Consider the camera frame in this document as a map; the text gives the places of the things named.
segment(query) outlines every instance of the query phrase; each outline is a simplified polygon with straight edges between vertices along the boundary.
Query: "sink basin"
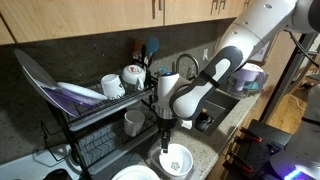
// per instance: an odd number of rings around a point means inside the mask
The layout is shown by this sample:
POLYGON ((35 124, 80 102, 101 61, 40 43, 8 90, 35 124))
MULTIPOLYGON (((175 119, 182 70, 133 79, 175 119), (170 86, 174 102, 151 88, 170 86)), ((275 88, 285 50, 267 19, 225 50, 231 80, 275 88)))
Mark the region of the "sink basin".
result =
POLYGON ((216 91, 205 101, 203 106, 213 120, 205 129, 198 130, 206 135, 211 135, 239 101, 240 99, 234 98, 229 94, 216 91))

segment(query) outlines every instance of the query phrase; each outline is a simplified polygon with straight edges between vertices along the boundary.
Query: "black cable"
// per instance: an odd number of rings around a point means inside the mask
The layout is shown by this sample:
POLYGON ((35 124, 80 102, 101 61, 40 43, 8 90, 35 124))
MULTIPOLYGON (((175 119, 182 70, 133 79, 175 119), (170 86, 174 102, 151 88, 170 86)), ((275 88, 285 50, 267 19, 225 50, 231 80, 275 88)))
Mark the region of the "black cable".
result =
POLYGON ((305 57, 308 58, 308 60, 315 65, 318 69, 319 69, 319 64, 317 64, 313 59, 311 59, 311 57, 308 55, 308 53, 306 52, 306 50, 302 47, 302 45, 297 41, 297 39, 293 36, 292 32, 289 32, 291 39, 293 40, 293 42, 298 46, 298 48, 300 49, 300 51, 303 53, 303 55, 305 57))

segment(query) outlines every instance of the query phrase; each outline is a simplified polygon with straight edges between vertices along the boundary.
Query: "dish rack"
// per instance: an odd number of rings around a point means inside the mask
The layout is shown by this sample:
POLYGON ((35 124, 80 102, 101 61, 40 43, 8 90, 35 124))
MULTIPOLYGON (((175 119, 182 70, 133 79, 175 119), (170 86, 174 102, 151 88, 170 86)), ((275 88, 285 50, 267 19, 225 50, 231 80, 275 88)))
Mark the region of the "dish rack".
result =
MULTIPOLYGON (((81 166, 86 178, 97 174, 157 133, 157 116, 150 108, 155 85, 156 79, 151 79, 142 91, 126 94, 116 100, 101 101, 92 108, 74 104, 74 108, 79 113, 78 117, 72 117, 48 103, 53 116, 70 144, 72 159, 81 166), (135 137, 130 137, 124 132, 123 116, 126 107, 139 101, 142 101, 146 107, 146 110, 142 111, 146 120, 140 133, 135 137)), ((82 86, 103 94, 98 81, 82 86)), ((52 134, 43 123, 42 129, 45 133, 46 146, 48 146, 47 134, 52 134)))

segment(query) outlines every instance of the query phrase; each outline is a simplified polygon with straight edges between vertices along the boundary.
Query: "white cup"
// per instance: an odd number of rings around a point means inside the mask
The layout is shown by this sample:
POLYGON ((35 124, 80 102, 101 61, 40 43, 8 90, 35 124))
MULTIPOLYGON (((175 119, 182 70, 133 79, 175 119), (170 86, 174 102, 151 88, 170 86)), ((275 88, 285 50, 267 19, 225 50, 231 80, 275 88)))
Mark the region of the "white cup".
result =
POLYGON ((141 130, 145 116, 137 110, 130 110, 124 114, 124 132, 129 136, 136 136, 141 130))
POLYGON ((126 66, 122 71, 121 78, 124 80, 124 88, 127 93, 144 89, 144 81, 146 80, 145 71, 137 65, 126 66))
POLYGON ((119 99, 125 94, 120 78, 116 74, 108 74, 101 79, 104 95, 110 100, 119 99))

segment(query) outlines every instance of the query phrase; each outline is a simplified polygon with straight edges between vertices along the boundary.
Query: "tile backsplash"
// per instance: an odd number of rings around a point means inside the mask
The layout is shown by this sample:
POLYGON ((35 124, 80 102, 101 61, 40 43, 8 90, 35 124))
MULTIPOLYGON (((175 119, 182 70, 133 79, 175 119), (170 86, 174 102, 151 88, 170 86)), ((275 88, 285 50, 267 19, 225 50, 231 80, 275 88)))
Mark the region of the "tile backsplash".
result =
MULTIPOLYGON (((24 77, 14 49, 26 52, 57 82, 74 84, 121 70, 131 63, 134 40, 147 43, 151 36, 160 40, 151 66, 153 73, 160 67, 172 70, 172 63, 183 52, 198 59, 203 69, 208 63, 202 60, 204 49, 212 55, 215 42, 231 22, 232 19, 208 21, 0 46, 0 164, 44 148, 41 121, 50 132, 59 130, 46 102, 24 77)), ((190 60, 182 61, 183 76, 190 65, 190 60)), ((65 139, 60 133, 50 142, 59 144, 65 139)))

